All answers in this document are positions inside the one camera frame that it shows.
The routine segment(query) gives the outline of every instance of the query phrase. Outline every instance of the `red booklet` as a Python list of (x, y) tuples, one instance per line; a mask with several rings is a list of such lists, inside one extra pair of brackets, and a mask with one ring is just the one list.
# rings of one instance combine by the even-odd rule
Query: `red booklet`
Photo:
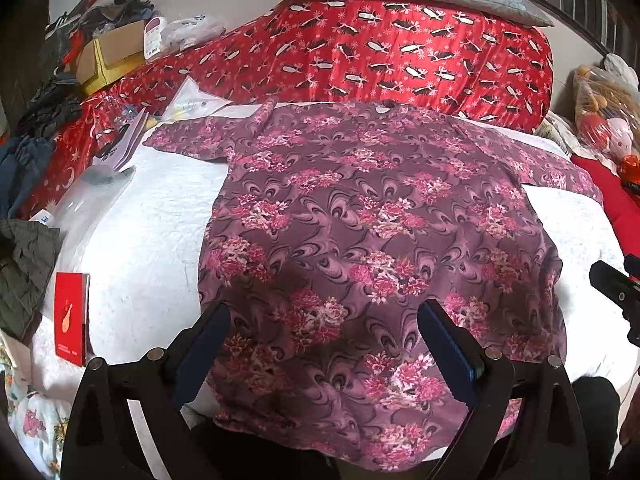
[(86, 357), (86, 310), (89, 300), (89, 275), (57, 272), (53, 303), (56, 355), (77, 366)]

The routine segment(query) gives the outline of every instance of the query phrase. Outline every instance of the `cardboard box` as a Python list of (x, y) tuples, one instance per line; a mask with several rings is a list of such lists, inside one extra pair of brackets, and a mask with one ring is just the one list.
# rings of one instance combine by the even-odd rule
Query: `cardboard box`
[(145, 63), (145, 22), (134, 22), (92, 40), (76, 63), (76, 79), (91, 95)]

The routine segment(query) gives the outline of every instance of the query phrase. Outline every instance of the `white blanket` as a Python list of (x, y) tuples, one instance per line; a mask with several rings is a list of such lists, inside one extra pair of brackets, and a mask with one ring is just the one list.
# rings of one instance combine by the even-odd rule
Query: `white blanket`
[[(218, 115), (245, 117), (255, 109), (233, 106)], [(549, 140), (499, 129), (565, 156)], [(81, 265), (91, 275), (91, 345), (110, 364), (135, 361), (153, 347), (166, 347), (198, 319), (200, 245), (227, 172), (223, 163), (142, 145), (129, 165), (136, 166), (136, 174), (98, 225)], [(563, 261), (556, 292), (566, 323), (569, 378), (599, 375), (617, 389), (632, 377), (638, 352), (626, 341), (629, 325), (619, 308), (588, 281), (590, 265), (599, 259), (622, 270), (612, 227), (590, 198), (531, 186), (526, 191)], [(46, 319), (34, 339), (33, 360), (35, 386), (72, 401), (82, 370), (55, 357)]]

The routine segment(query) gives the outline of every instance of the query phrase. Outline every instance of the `red satin quilt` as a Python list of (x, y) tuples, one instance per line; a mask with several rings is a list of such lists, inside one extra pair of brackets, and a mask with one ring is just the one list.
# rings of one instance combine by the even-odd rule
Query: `red satin quilt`
[(22, 212), (60, 200), (90, 163), (92, 128), (114, 121), (98, 103), (160, 114), (187, 75), (236, 104), (271, 96), (389, 100), (531, 131), (548, 110), (552, 74), (541, 32), (481, 12), (425, 0), (284, 0), (221, 38), (140, 67), (94, 94), (82, 118), (61, 132), (46, 179)]

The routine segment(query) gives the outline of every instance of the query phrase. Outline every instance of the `black clamp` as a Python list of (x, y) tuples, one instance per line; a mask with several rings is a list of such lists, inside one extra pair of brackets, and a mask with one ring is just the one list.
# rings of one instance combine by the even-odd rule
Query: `black clamp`
[[(640, 280), (640, 258), (628, 254), (624, 266), (630, 276)], [(622, 316), (630, 325), (626, 338), (632, 345), (640, 347), (640, 283), (603, 261), (591, 266), (589, 281), (593, 288), (622, 309)]]
[[(435, 300), (418, 329), (453, 396), (469, 411), (430, 480), (584, 480), (589, 477), (580, 411), (562, 361), (511, 361), (483, 349)], [(494, 443), (510, 399), (522, 399), (505, 449)]]
[(135, 363), (89, 361), (66, 430), (63, 480), (151, 480), (127, 399), (138, 400), (172, 478), (218, 479), (180, 414), (198, 393), (230, 328), (224, 303), (214, 303), (166, 350)]

